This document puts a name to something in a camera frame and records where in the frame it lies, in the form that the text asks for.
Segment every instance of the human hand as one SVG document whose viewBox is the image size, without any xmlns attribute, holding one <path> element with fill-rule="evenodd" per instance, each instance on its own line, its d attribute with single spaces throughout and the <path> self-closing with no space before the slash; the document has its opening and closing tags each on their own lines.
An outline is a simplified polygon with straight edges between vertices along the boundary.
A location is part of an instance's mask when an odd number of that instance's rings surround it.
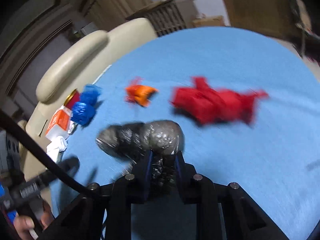
<svg viewBox="0 0 320 240">
<path fill-rule="evenodd" d="M 45 230 L 51 224 L 54 218 L 51 213 L 50 205 L 46 201 L 43 201 L 43 209 L 44 213 L 41 216 L 40 222 Z M 33 229 L 35 225 L 30 217 L 17 215 L 13 221 L 13 225 L 22 240 L 33 240 L 29 230 Z"/>
</svg>

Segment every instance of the blue cloth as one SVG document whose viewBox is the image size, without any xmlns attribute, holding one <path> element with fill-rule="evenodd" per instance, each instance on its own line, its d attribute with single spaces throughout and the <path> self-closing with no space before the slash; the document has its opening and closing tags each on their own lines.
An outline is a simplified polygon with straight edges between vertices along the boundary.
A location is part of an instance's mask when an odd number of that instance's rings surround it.
<svg viewBox="0 0 320 240">
<path fill-rule="evenodd" d="M 124 101 L 124 89 L 136 76 L 144 79 L 143 85 L 159 90 L 147 108 Z M 258 103 L 251 127 L 242 122 L 198 127 L 192 119 L 175 115 L 169 103 L 172 88 L 192 85 L 191 76 L 207 77 L 213 88 L 264 89 L 270 99 Z M 78 182 L 104 185 L 126 166 L 125 161 L 98 149 L 95 138 L 100 130 L 113 123 L 171 119 L 182 127 L 185 161 L 198 173 L 220 184 L 238 182 L 290 240 L 305 240 L 316 226 L 320 218 L 320 85 L 304 63 L 276 41 L 236 28 L 183 30 L 125 55 L 97 85 L 102 88 L 97 114 L 69 138 L 63 156 L 78 156 L 80 169 L 74 177 Z M 55 183 L 55 215 L 74 196 Z M 194 207 L 172 207 L 162 198 L 147 207 L 134 206 L 132 239 L 157 234 L 150 228 L 157 230 L 160 216 L 153 220 L 148 210 L 170 208 L 174 213 L 166 218 L 169 228 L 159 234 L 167 234 L 163 239 L 194 239 L 195 220 L 189 219 L 189 214 L 195 215 Z M 180 213 L 182 226 L 177 225 Z"/>
</svg>

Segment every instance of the black cable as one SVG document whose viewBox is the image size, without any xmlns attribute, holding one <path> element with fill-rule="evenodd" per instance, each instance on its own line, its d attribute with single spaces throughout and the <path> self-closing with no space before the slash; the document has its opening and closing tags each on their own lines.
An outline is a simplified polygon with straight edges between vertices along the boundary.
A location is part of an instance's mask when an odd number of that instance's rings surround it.
<svg viewBox="0 0 320 240">
<path fill-rule="evenodd" d="M 68 176 L 42 149 L 41 147 L 9 116 L 0 109 L 0 127 L 14 136 L 24 147 L 26 147 L 44 166 L 48 168 L 58 179 L 88 197 L 100 197 L 93 190 L 89 190 Z"/>
</svg>

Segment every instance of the beige sofa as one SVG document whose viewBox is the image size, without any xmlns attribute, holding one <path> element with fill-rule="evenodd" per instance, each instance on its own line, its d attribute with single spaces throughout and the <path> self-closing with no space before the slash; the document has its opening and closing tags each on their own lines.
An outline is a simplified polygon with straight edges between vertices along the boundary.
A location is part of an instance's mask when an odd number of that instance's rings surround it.
<svg viewBox="0 0 320 240">
<path fill-rule="evenodd" d="M 156 32 L 145 18 L 126 22 L 110 32 L 95 31 L 85 36 L 60 56 L 42 77 L 36 89 L 39 103 L 25 131 L 46 151 L 50 141 L 45 131 L 54 112 L 63 105 L 74 90 L 82 91 L 85 84 L 92 83 L 111 64 L 123 55 L 155 39 Z M 22 169 L 26 180 L 45 168 L 22 147 Z M 50 202 L 50 195 L 44 198 Z"/>
</svg>

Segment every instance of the blue crumpled object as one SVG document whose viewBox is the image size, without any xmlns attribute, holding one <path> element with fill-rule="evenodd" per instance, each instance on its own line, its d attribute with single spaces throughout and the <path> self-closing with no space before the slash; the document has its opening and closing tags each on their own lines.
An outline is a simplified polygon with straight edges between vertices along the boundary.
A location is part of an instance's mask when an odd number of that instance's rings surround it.
<svg viewBox="0 0 320 240">
<path fill-rule="evenodd" d="M 72 108 L 71 121 L 80 125 L 86 125 L 95 115 L 94 105 L 97 103 L 98 96 L 101 94 L 101 88 L 88 84 L 80 94 L 80 101 L 76 102 Z"/>
<path fill-rule="evenodd" d="M 94 106 L 97 103 L 98 96 L 101 95 L 101 88 L 96 85 L 87 84 L 80 94 L 80 102 Z"/>
<path fill-rule="evenodd" d="M 76 102 L 72 108 L 71 121 L 80 125 L 86 125 L 95 115 L 96 109 L 83 102 Z"/>
</svg>

